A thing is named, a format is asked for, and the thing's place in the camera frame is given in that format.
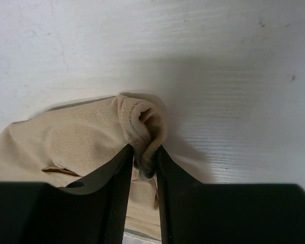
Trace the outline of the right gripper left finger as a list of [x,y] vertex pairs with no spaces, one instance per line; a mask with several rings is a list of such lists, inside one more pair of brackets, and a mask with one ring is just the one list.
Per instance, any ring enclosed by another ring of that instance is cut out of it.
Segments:
[[122,243],[131,172],[127,145],[65,187],[0,182],[0,243]]

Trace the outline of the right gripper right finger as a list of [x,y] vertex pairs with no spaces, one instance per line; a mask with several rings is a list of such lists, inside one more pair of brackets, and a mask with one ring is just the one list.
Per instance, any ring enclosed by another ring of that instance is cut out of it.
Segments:
[[162,243],[305,243],[296,184],[204,184],[156,154]]

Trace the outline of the beige t shirt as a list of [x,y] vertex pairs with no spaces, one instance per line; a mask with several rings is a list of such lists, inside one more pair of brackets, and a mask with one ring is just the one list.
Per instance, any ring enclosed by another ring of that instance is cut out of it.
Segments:
[[206,157],[179,137],[167,136],[170,120],[153,95],[120,95],[54,107],[12,123],[0,134],[0,181],[44,181],[56,187],[86,176],[125,145],[134,148],[134,168],[125,227],[160,239],[157,179],[145,179],[158,146],[201,182],[211,182]]

